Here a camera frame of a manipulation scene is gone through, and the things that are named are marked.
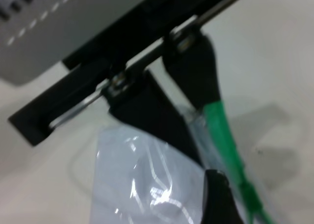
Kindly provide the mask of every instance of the white surface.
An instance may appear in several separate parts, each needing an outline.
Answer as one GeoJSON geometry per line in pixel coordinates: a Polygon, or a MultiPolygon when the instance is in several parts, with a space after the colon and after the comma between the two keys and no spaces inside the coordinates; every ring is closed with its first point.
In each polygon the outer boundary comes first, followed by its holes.
{"type": "MultiPolygon", "coordinates": [[[[314,0],[242,0],[204,27],[240,150],[298,224],[314,219],[313,9],[314,0]]],[[[97,128],[116,124],[105,103],[35,149],[6,122],[64,74],[55,67],[24,88],[0,84],[1,224],[88,224],[97,128]]],[[[163,71],[156,74],[181,101],[163,71]]]]}

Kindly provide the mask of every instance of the clear plastic bag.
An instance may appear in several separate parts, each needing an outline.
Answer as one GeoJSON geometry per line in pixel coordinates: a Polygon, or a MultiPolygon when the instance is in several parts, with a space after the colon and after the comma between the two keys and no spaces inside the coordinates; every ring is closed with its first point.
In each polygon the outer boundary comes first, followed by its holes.
{"type": "Polygon", "coordinates": [[[199,224],[204,169],[167,143],[129,126],[103,130],[91,224],[199,224]]]}

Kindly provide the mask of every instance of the gray device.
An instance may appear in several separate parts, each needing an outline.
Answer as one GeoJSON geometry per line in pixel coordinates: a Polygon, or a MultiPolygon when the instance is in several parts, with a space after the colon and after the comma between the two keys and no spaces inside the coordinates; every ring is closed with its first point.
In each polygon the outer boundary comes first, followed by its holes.
{"type": "Polygon", "coordinates": [[[25,84],[144,0],[0,0],[0,77],[25,84]]]}

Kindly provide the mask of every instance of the white table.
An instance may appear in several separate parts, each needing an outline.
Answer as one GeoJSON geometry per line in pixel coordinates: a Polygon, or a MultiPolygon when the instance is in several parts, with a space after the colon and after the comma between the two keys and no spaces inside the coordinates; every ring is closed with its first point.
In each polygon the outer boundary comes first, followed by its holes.
{"type": "MultiPolygon", "coordinates": [[[[314,0],[242,0],[204,27],[239,149],[292,223],[314,219],[314,0]]],[[[168,94],[183,100],[152,64],[168,94]]],[[[96,136],[117,124],[103,100],[36,148],[7,118],[66,72],[0,83],[0,223],[88,224],[96,136]]]]}

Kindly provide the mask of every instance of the metal rod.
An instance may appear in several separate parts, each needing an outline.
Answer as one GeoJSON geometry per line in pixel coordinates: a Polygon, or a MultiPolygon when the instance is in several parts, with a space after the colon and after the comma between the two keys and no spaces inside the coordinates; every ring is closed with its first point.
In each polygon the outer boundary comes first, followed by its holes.
{"type": "Polygon", "coordinates": [[[217,5],[212,7],[210,10],[208,10],[206,13],[201,15],[197,20],[195,24],[198,24],[199,26],[205,25],[210,19],[214,18],[217,14],[228,8],[230,5],[232,5],[237,0],[222,0],[217,5]]]}

